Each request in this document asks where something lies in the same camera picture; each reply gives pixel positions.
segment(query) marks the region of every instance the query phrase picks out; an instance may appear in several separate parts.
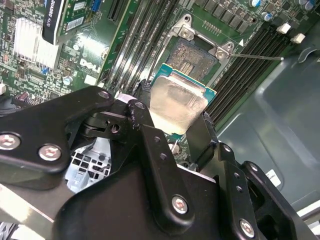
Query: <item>screw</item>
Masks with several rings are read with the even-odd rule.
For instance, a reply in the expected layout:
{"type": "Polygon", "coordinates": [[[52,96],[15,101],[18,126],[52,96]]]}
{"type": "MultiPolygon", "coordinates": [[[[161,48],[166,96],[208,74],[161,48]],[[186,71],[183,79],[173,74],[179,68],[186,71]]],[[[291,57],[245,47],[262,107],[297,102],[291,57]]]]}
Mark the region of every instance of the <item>screw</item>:
{"type": "Polygon", "coordinates": [[[216,58],[219,59],[219,60],[223,60],[223,59],[226,58],[226,53],[223,52],[223,51],[218,51],[218,52],[216,53],[216,58]]]}
{"type": "Polygon", "coordinates": [[[182,35],[182,37],[185,38],[185,39],[187,39],[187,38],[189,37],[189,33],[188,33],[187,31],[183,31],[183,32],[181,33],[181,35],[182,35]]]}
{"type": "Polygon", "coordinates": [[[227,151],[227,152],[231,152],[231,149],[230,147],[228,147],[227,145],[223,145],[224,149],[227,151]]]}
{"type": "Polygon", "coordinates": [[[108,99],[109,98],[109,94],[106,91],[100,91],[99,96],[104,98],[104,99],[108,99]]]}
{"type": "Polygon", "coordinates": [[[140,108],[140,109],[145,109],[145,106],[144,106],[141,102],[139,102],[139,101],[137,101],[137,102],[135,103],[135,105],[136,105],[138,108],[140,108]]]}
{"type": "Polygon", "coordinates": [[[60,158],[61,151],[55,145],[44,145],[39,149],[39,156],[46,161],[55,161],[60,158]]]}
{"type": "Polygon", "coordinates": [[[250,167],[251,167],[254,171],[258,172],[258,168],[257,168],[254,164],[250,163],[250,167]]]}
{"type": "Polygon", "coordinates": [[[255,231],[254,228],[251,226],[251,224],[245,220],[241,219],[240,220],[240,227],[242,231],[244,232],[245,235],[247,235],[249,238],[254,238],[255,237],[255,231]]]}
{"type": "Polygon", "coordinates": [[[12,150],[20,145],[20,138],[13,134],[1,134],[0,135],[0,149],[12,150]]]}
{"type": "Polygon", "coordinates": [[[174,196],[172,198],[172,206],[179,214],[185,214],[188,211],[186,201],[179,196],[174,196]]]}

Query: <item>electrolytic capacitor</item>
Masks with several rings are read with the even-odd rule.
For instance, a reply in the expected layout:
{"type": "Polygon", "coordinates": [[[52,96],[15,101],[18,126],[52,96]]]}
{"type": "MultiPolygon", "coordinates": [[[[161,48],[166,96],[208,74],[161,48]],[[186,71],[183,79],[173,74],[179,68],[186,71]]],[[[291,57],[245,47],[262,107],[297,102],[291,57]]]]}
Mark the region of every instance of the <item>electrolytic capacitor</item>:
{"type": "Polygon", "coordinates": [[[65,76],[63,79],[62,79],[62,82],[64,85],[66,86],[69,86],[73,81],[73,78],[71,76],[65,76]]]}
{"type": "Polygon", "coordinates": [[[261,19],[265,22],[270,22],[272,20],[272,14],[268,12],[261,13],[261,19]]]}
{"type": "Polygon", "coordinates": [[[307,1],[305,5],[301,6],[301,8],[303,10],[310,11],[311,9],[314,8],[314,6],[315,5],[314,5],[313,1],[307,1]]]}

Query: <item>silver heatsink fins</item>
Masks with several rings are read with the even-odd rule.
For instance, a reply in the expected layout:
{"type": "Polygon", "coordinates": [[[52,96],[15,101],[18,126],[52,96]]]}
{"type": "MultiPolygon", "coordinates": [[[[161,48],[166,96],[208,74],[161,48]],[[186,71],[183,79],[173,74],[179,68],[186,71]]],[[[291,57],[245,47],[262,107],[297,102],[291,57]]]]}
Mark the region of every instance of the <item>silver heatsink fins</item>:
{"type": "Polygon", "coordinates": [[[24,61],[37,63],[40,67],[55,69],[59,46],[42,38],[42,26],[24,17],[15,25],[13,52],[24,61]]]}

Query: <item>black ram slot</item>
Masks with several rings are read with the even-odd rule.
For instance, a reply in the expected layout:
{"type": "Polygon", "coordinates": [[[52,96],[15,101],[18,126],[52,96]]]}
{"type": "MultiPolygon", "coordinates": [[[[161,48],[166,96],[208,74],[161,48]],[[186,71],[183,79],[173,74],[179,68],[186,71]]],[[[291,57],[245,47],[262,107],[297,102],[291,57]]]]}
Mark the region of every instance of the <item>black ram slot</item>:
{"type": "MultiPolygon", "coordinates": [[[[288,37],[265,24],[241,53],[279,56],[289,44],[288,37]]],[[[237,58],[233,62],[214,87],[217,95],[206,109],[215,124],[218,124],[233,106],[252,90],[259,77],[271,64],[272,61],[253,58],[237,58]]]]}
{"type": "MultiPolygon", "coordinates": [[[[286,47],[282,45],[282,46],[276,46],[276,48],[277,48],[276,49],[277,51],[274,55],[280,54],[286,47]]],[[[254,76],[261,76],[264,73],[265,69],[267,69],[272,64],[271,61],[267,61],[267,60],[258,60],[258,61],[259,61],[259,66],[257,71],[248,72],[244,76],[244,78],[247,78],[247,81],[242,83],[239,86],[239,88],[236,88],[236,91],[233,91],[230,94],[229,98],[225,100],[226,102],[228,102],[228,105],[219,104],[220,108],[214,111],[214,118],[217,123],[223,119],[223,117],[225,116],[224,113],[227,113],[228,111],[230,111],[232,107],[242,98],[242,96],[247,93],[249,88],[255,84],[257,79],[254,76]]]]}

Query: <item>black plastic bracket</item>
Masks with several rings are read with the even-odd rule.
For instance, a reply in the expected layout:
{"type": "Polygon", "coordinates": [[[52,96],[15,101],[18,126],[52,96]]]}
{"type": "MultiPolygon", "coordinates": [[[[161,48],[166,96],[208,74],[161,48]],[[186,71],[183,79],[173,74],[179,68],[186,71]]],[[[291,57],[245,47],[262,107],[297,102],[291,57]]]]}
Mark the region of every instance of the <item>black plastic bracket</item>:
{"type": "Polygon", "coordinates": [[[147,106],[130,100],[127,114],[132,122],[129,144],[136,145],[155,221],[169,235],[179,235],[191,227],[195,210],[176,161],[162,130],[154,127],[147,106]],[[178,197],[184,205],[181,213],[174,207],[178,197]]]}
{"type": "Polygon", "coordinates": [[[241,169],[248,179],[257,225],[267,239],[317,239],[260,167],[245,161],[241,169]]]}
{"type": "Polygon", "coordinates": [[[70,164],[70,146],[81,123],[113,103],[110,94],[91,86],[0,118],[0,134],[20,141],[15,149],[0,149],[0,182],[38,190],[56,187],[70,164]],[[45,145],[56,146],[60,157],[42,159],[39,150],[45,145]]]}

